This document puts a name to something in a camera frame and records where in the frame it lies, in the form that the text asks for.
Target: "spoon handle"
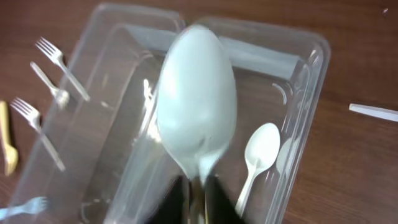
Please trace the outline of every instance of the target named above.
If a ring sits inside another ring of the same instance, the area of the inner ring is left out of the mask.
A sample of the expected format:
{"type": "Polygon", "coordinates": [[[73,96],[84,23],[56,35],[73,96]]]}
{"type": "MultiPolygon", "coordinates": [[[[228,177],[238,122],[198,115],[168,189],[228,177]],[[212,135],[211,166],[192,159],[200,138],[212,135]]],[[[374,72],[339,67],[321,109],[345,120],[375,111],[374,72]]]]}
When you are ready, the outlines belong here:
{"type": "Polygon", "coordinates": [[[253,186],[254,179],[256,178],[255,173],[256,173],[255,167],[252,168],[248,167],[248,178],[244,183],[241,195],[239,196],[238,202],[236,203],[235,206],[236,213],[239,215],[239,217],[242,217],[244,208],[246,207],[246,203],[248,202],[250,189],[253,186]]]}

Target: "wooden table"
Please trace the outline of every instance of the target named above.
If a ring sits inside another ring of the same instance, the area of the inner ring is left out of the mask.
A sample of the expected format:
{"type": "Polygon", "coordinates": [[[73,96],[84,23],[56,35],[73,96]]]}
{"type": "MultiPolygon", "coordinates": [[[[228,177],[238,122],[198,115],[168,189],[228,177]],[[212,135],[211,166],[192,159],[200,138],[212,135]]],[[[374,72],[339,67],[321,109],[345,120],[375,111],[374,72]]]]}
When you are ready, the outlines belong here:
{"type": "MultiPolygon", "coordinates": [[[[323,35],[331,61],[284,223],[397,223],[398,124],[348,111],[350,103],[398,110],[398,2],[395,0],[115,1],[301,28],[323,35]]],[[[34,42],[44,36],[67,58],[95,0],[0,2],[0,98],[21,97],[44,115],[51,97],[29,62],[59,69],[34,42]]],[[[16,174],[0,174],[5,207],[29,157],[35,133],[11,111],[21,154],[16,174]]]]}

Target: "plastic container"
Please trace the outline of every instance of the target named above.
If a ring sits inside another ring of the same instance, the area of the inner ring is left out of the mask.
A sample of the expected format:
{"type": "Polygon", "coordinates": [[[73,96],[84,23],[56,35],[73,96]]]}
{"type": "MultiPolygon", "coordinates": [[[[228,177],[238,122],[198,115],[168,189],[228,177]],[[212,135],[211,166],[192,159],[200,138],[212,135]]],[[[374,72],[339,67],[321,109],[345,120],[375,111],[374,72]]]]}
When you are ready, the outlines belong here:
{"type": "MultiPolygon", "coordinates": [[[[280,223],[328,66],[327,41],[255,22],[206,17],[196,23],[220,38],[238,93],[236,132],[213,173],[236,202],[247,177],[246,144],[259,126],[275,123],[287,144],[256,179],[244,218],[280,223]]],[[[94,11],[69,63],[91,101],[64,78],[72,100],[63,111],[53,104],[44,123],[66,171],[36,141],[11,206],[47,196],[49,208],[6,223],[143,223],[182,173],[163,148],[154,108],[162,61],[185,27],[178,13],[160,9],[102,4],[94,11]]]]}

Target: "white fork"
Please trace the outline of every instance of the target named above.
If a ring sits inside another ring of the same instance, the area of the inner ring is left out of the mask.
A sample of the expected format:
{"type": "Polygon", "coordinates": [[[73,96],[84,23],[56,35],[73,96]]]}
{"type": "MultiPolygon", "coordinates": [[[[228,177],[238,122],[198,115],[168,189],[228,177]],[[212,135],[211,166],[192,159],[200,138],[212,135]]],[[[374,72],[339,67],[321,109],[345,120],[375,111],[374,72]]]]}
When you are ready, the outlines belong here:
{"type": "Polygon", "coordinates": [[[55,164],[61,171],[64,171],[65,166],[63,165],[63,162],[59,158],[58,153],[55,150],[54,146],[51,144],[50,140],[45,134],[41,134],[42,128],[40,127],[39,111],[30,104],[21,100],[20,98],[16,98],[15,100],[13,100],[11,102],[11,106],[29,122],[29,125],[32,128],[34,128],[38,132],[46,150],[49,152],[55,164]]]}
{"type": "Polygon", "coordinates": [[[47,209],[47,205],[48,201],[46,197],[32,198],[24,205],[0,209],[0,220],[21,213],[27,213],[32,215],[38,214],[47,209]]]}
{"type": "Polygon", "coordinates": [[[63,62],[63,54],[60,49],[51,44],[48,40],[41,37],[37,43],[35,44],[55,65],[60,67],[63,72],[67,75],[69,80],[75,86],[77,91],[82,95],[82,97],[86,100],[90,100],[90,96],[87,94],[84,87],[80,84],[80,82],[73,76],[73,74],[69,71],[69,69],[65,66],[63,62]]]}

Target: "small white spoon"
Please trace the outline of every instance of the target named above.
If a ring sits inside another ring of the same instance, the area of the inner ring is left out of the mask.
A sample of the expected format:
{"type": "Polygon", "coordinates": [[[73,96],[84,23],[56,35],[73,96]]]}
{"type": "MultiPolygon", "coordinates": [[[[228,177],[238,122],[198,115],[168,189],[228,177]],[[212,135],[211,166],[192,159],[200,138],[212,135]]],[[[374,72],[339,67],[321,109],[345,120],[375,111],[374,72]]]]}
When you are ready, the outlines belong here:
{"type": "Polygon", "coordinates": [[[244,208],[248,202],[254,179],[274,164],[278,156],[279,145],[279,130],[272,123],[262,125],[250,137],[244,152],[244,158],[248,166],[248,179],[235,206],[235,210],[240,217],[243,215],[244,208]]]}

